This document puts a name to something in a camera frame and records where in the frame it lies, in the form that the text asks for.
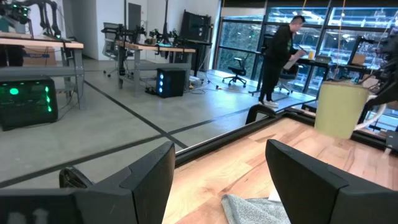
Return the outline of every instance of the black pants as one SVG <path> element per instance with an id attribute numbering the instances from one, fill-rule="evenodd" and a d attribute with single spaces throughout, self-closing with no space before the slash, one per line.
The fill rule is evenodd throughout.
<path id="1" fill-rule="evenodd" d="M 265 58 L 263 66 L 264 74 L 262 76 L 262 86 L 259 101 L 263 101 L 264 96 L 267 96 L 267 101 L 272 101 L 272 92 L 274 91 L 275 86 L 278 84 L 279 75 L 284 65 Z"/>

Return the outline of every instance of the white sneaker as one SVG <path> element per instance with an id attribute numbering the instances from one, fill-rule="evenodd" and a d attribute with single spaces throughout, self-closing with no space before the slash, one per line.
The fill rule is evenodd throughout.
<path id="1" fill-rule="evenodd" d="M 273 108 L 278 108 L 279 107 L 279 104 L 275 103 L 273 101 L 265 101 L 264 105 L 269 106 L 269 107 L 273 107 Z"/>

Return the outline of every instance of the wooden tabletop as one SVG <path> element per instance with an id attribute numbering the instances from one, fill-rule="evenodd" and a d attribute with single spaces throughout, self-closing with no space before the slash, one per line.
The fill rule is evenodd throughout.
<path id="1" fill-rule="evenodd" d="M 15 37 L 15 38 L 26 38 L 26 39 L 10 39 L 1 37 Z M 50 42 L 50 41 L 40 41 L 40 40 L 51 40 L 51 37 L 47 36 L 37 36 L 35 39 L 30 38 L 29 34 L 17 34 L 17 33 L 7 33 L 0 32 L 0 44 L 6 45 L 23 45 L 23 46 L 35 46 L 35 47 L 63 47 L 62 42 Z M 79 42 L 71 41 L 65 44 L 67 48 L 71 49 L 83 49 L 84 45 Z"/>
<path id="2" fill-rule="evenodd" d="M 324 136 L 285 118 L 177 168 L 163 223 L 228 224 L 221 205 L 224 194 L 268 197 L 274 189 L 265 157 L 268 139 L 398 190 L 398 157 L 352 140 Z"/>
<path id="3" fill-rule="evenodd" d="M 123 46 L 123 41 L 118 40 L 116 44 L 119 46 Z M 130 44 L 126 42 L 126 47 L 133 50 L 158 50 L 156 46 L 150 45 L 141 45 L 141 44 Z M 160 47 L 160 51 L 169 51 L 169 52 L 186 52 L 186 53 L 195 53 L 195 49 L 183 49 L 180 47 Z"/>

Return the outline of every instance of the towel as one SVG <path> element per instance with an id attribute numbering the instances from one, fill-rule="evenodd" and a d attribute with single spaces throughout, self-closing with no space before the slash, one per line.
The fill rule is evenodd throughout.
<path id="1" fill-rule="evenodd" d="M 290 224 L 282 203 L 267 198 L 242 199 L 224 195 L 221 204 L 229 224 Z"/>

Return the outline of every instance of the wooden desk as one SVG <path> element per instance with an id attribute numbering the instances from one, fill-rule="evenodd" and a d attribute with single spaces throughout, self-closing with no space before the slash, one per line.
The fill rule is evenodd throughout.
<path id="1" fill-rule="evenodd" d="M 228 223 L 221 205 L 224 194 L 268 197 L 274 188 L 264 152 L 268 139 L 398 190 L 398 157 L 318 134 L 311 126 L 285 118 L 177 168 L 164 223 Z"/>
<path id="2" fill-rule="evenodd" d="M 119 89 L 123 88 L 123 81 L 131 82 L 134 84 L 135 92 L 139 91 L 141 80 L 141 71 L 157 70 L 158 68 L 176 68 L 185 70 L 185 89 L 189 86 L 189 76 L 191 71 L 192 54 L 195 53 L 195 49 L 183 49 L 179 47 L 156 47 L 150 45 L 130 44 L 129 42 L 123 42 L 121 40 L 116 41 L 119 48 L 118 53 L 118 78 L 119 78 Z M 127 50 L 134 52 L 134 76 L 126 73 L 124 68 L 124 61 L 127 59 Z M 186 63 L 141 63 L 141 51 L 142 50 L 155 50 L 163 52 L 185 52 L 188 54 Z"/>
<path id="3" fill-rule="evenodd" d="M 82 49 L 83 44 L 72 41 L 65 43 L 66 48 L 72 51 L 73 65 L 69 66 L 66 59 L 65 49 L 62 42 L 49 42 L 41 40 L 49 40 L 50 37 L 42 36 L 30 38 L 29 34 L 16 34 L 0 32 L 0 44 L 4 45 L 23 45 L 35 47 L 60 47 L 62 55 L 62 67 L 4 67 L 0 68 L 0 76 L 36 76 L 46 75 L 49 77 L 63 77 L 65 88 L 58 91 L 65 91 L 67 93 L 67 101 L 72 97 L 72 91 L 76 91 L 78 96 L 79 109 L 85 108 L 85 97 L 83 96 L 83 86 L 85 79 L 85 71 L 83 68 Z M 75 77 L 75 83 L 72 83 L 71 77 Z"/>

